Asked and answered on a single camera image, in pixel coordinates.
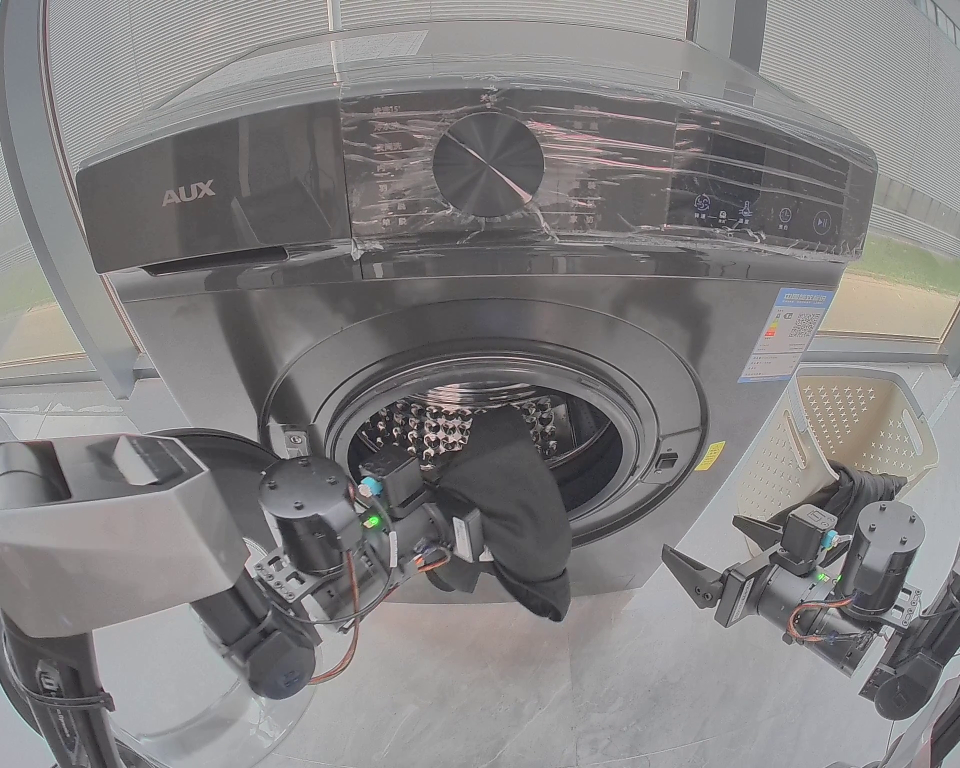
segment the grass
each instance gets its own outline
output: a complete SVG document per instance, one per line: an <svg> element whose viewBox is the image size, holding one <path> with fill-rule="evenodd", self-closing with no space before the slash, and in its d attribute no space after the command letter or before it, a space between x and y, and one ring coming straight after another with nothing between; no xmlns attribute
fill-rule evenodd
<svg viewBox="0 0 960 768"><path fill-rule="evenodd" d="M0 273L0 317L54 301L39 264L15 264Z"/></svg>
<svg viewBox="0 0 960 768"><path fill-rule="evenodd" d="M868 235L863 258L847 270L899 285L960 295L960 259L931 253L918 246L878 235Z"/></svg>

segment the aux logo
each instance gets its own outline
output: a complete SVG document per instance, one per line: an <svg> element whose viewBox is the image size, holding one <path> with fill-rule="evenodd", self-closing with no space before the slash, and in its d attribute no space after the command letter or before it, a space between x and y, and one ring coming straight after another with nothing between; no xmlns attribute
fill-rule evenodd
<svg viewBox="0 0 960 768"><path fill-rule="evenodd" d="M206 182L195 181L190 184L189 188L182 186L180 189L168 189L163 193L163 207L170 203L189 203L200 198L215 197L217 193L210 189L212 183L213 179Z"/></svg>

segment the energy label sticker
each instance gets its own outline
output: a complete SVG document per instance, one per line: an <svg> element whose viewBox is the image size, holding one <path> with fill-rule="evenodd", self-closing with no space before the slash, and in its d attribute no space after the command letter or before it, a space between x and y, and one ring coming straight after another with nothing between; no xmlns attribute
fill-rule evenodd
<svg viewBox="0 0 960 768"><path fill-rule="evenodd" d="M780 288L753 354L740 374L740 383L790 378L832 300L832 291Z"/></svg>

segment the orange cable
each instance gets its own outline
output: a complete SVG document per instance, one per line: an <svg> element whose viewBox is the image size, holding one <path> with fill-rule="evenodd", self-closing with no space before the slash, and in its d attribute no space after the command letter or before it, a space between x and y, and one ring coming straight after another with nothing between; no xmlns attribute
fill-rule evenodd
<svg viewBox="0 0 960 768"><path fill-rule="evenodd" d="M353 593L353 612L360 613L360 588L357 586L357 575L356 571L353 569L353 555L350 552L346 553L347 555L347 572L350 576L350 591ZM347 667L350 666L350 662L353 661L353 655L357 651L357 640L360 638L360 617L357 616L353 619L353 638L350 640L350 647L347 648L347 652L344 654L344 657L340 659L339 663L328 669L326 672L323 672L322 675L317 675L314 678L310 678L309 685L317 685L320 683L326 683L328 680L333 680L337 675L341 674Z"/></svg>
<svg viewBox="0 0 960 768"><path fill-rule="evenodd" d="M817 602L817 601L814 601L811 603L801 603L799 606L797 606L793 610L792 613L790 613L790 618L788 618L786 621L786 631L794 639L802 640L803 642L823 642L824 640L827 639L826 637L820 637L818 635L799 634L797 630L794 629L794 626L793 626L794 622L797 620L797 616L799 616L801 612L807 611L808 609L811 609L811 608L842 608L843 606L848 606L852 602L853 602L853 598L848 597L845 600L837 600L832 603Z"/></svg>
<svg viewBox="0 0 960 768"><path fill-rule="evenodd" d="M433 570L434 568L439 568L441 565L446 565L446 564L449 563L449 562L450 562L450 556L449 556L449 555L444 555L444 558L443 558L442 560L438 560L438 561L436 561L435 563L431 563L430 565L423 565L423 566L417 568L417 572L418 572L418 573L426 573L428 570Z"/></svg>

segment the control panel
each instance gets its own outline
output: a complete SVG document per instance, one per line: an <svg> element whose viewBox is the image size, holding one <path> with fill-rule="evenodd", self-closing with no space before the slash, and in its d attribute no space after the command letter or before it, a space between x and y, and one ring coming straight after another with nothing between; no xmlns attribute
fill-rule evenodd
<svg viewBox="0 0 960 768"><path fill-rule="evenodd" d="M97 270L323 244L862 248L876 170L827 135L635 93L423 88L233 117L84 168Z"/></svg>
<svg viewBox="0 0 960 768"><path fill-rule="evenodd" d="M852 164L748 119L564 91L343 104L361 243L514 235L727 237L850 254Z"/></svg>

